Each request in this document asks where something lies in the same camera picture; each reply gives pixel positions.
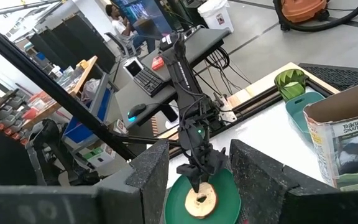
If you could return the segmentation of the wooden shelf table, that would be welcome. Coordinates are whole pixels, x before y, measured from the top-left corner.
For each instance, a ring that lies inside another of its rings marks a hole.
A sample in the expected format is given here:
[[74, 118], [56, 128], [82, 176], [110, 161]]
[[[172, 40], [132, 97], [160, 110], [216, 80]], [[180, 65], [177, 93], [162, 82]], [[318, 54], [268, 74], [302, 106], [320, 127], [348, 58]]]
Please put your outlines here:
[[[70, 84], [70, 89], [67, 90], [68, 94], [72, 97], [76, 96], [80, 92], [81, 86], [85, 83], [86, 78], [88, 77], [91, 69], [96, 65], [97, 56], [93, 56], [87, 62], [83, 60], [80, 62], [80, 76], [74, 79], [74, 83]], [[41, 120], [47, 118], [62, 106], [53, 100], [51, 103], [48, 103], [46, 107], [37, 112], [33, 119], [25, 120], [24, 124], [22, 125], [23, 129], [30, 129], [35, 124], [40, 122]]]

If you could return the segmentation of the orange vacuum cleaner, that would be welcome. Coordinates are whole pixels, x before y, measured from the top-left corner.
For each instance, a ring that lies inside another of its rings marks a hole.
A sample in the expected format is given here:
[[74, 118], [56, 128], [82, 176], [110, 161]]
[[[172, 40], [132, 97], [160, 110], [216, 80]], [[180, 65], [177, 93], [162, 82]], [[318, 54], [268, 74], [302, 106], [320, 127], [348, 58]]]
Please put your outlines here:
[[283, 15], [292, 23], [324, 21], [329, 17], [327, 0], [280, 0], [280, 3]]

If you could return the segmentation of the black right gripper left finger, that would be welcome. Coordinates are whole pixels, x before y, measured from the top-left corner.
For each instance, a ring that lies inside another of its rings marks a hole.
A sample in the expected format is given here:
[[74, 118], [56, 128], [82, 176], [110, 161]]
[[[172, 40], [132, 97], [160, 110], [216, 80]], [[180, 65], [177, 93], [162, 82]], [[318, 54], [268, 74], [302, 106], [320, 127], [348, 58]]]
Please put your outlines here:
[[0, 224], [159, 224], [168, 151], [161, 139], [93, 186], [0, 186]]

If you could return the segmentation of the toasted bagel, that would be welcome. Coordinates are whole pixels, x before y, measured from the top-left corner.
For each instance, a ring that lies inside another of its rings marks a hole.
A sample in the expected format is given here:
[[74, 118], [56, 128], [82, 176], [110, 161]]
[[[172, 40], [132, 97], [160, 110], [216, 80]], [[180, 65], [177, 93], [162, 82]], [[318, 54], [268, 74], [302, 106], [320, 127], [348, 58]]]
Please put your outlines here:
[[186, 211], [195, 218], [204, 219], [213, 213], [218, 204], [218, 195], [214, 187], [203, 182], [199, 185], [198, 193], [190, 189], [185, 197]]

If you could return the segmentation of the black computer mouse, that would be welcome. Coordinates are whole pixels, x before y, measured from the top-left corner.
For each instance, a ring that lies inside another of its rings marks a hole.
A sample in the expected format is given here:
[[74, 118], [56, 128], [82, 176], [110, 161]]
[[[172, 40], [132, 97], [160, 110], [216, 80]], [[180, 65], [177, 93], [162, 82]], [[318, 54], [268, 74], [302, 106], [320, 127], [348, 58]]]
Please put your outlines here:
[[128, 120], [134, 121], [146, 108], [147, 106], [144, 103], [133, 106], [127, 113]]

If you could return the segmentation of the person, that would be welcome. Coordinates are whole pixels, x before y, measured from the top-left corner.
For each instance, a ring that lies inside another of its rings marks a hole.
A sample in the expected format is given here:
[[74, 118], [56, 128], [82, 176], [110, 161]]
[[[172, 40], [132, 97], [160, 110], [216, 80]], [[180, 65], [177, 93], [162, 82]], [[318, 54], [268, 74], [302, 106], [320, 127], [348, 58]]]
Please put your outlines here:
[[121, 15], [119, 8], [113, 4], [105, 6], [106, 14], [112, 19], [112, 34], [126, 44], [132, 43], [134, 47], [140, 47], [144, 42], [147, 43], [148, 53], [155, 50], [155, 40], [140, 36], [132, 30], [132, 25], [128, 19]]

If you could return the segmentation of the white framed black device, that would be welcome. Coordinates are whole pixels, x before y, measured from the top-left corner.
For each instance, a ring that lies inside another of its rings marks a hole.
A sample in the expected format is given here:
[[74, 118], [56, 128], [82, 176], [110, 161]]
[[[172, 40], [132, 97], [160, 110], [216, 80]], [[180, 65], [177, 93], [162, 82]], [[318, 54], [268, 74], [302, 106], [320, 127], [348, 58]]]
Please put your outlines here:
[[124, 64], [123, 69], [131, 76], [135, 77], [141, 70], [144, 69], [138, 57], [128, 58]]

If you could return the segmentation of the green faceted cup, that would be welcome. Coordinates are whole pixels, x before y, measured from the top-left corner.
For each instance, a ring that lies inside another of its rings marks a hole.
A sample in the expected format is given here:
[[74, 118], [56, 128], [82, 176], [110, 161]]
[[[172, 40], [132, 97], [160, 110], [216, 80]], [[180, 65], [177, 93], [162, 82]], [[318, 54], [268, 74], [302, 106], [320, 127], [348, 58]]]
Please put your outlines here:
[[306, 75], [299, 69], [288, 69], [279, 73], [274, 84], [285, 101], [300, 96], [306, 91]]

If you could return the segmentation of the black keyboard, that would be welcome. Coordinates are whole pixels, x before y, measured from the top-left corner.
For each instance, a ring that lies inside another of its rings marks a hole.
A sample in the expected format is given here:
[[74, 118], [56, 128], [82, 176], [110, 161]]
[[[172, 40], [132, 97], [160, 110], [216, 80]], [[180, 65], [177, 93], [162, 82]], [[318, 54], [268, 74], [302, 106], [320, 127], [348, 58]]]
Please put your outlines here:
[[150, 97], [154, 97], [165, 87], [165, 82], [157, 74], [148, 68], [137, 68], [133, 74], [134, 81]]

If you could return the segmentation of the teal plastic basket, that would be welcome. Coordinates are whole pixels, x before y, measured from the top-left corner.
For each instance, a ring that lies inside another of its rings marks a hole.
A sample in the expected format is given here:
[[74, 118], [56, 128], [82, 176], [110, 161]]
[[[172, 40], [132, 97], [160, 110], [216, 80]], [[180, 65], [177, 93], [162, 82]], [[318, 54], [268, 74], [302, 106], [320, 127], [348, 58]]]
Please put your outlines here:
[[323, 99], [325, 99], [323, 95], [318, 92], [311, 91], [290, 99], [285, 104], [285, 109], [293, 124], [296, 126], [299, 133], [303, 136], [304, 140], [309, 142], [312, 142], [312, 139], [303, 110], [307, 105], [316, 103]]

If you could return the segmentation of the white trash bin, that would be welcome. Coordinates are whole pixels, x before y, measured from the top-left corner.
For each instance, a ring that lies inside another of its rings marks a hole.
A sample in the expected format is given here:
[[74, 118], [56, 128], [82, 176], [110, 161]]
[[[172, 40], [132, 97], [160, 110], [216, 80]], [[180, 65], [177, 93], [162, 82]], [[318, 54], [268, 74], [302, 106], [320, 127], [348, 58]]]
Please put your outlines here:
[[227, 11], [228, 7], [228, 0], [207, 0], [197, 11], [210, 29], [229, 29], [230, 33], [233, 33], [234, 27]]

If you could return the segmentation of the gray chair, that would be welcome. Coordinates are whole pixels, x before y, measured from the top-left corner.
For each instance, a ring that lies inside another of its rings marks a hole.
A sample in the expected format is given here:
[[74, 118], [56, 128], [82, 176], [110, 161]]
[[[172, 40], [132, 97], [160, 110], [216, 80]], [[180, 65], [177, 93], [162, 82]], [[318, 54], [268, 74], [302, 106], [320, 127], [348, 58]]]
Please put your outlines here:
[[131, 41], [128, 43], [123, 42], [110, 32], [106, 32], [105, 35], [116, 43], [117, 49], [120, 51], [122, 58], [131, 58], [138, 55], [139, 52]]

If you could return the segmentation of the gray desk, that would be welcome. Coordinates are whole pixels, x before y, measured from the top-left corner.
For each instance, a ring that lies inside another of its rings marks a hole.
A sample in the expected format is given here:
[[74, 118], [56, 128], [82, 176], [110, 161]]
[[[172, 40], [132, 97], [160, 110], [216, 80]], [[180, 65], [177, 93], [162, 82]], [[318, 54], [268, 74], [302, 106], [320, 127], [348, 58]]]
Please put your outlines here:
[[[229, 35], [229, 29], [203, 29], [195, 32], [185, 41], [186, 58], [193, 68], [204, 60], [210, 53], [222, 46], [223, 38]], [[111, 98], [109, 105], [108, 121], [121, 119], [127, 128], [142, 125], [159, 111], [166, 111], [169, 102], [177, 98], [175, 88], [172, 86], [171, 77], [166, 66], [157, 70], [157, 74], [165, 80], [165, 87], [155, 96], [151, 97], [141, 89], [133, 78], [125, 71], [120, 73], [129, 78], [129, 82]], [[146, 104], [147, 108], [135, 120], [129, 121], [128, 111], [138, 105]]]

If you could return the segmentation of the computer monitor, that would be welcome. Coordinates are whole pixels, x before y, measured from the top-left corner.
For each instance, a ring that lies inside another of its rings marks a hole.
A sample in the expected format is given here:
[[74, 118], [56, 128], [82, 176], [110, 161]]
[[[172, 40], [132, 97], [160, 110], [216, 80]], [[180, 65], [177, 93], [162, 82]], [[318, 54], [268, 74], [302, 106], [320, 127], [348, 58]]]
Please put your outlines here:
[[111, 0], [141, 36], [161, 39], [173, 29], [158, 0]]

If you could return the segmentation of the green round plate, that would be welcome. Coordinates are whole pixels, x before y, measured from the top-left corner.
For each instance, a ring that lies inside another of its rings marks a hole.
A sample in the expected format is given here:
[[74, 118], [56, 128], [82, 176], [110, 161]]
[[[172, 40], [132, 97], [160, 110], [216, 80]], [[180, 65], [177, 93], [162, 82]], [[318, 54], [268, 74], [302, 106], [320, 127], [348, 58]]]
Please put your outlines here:
[[218, 202], [206, 218], [191, 216], [185, 208], [185, 198], [191, 185], [185, 176], [179, 177], [170, 189], [163, 215], [164, 224], [236, 224], [241, 209], [241, 198], [233, 174], [227, 169], [209, 178]]

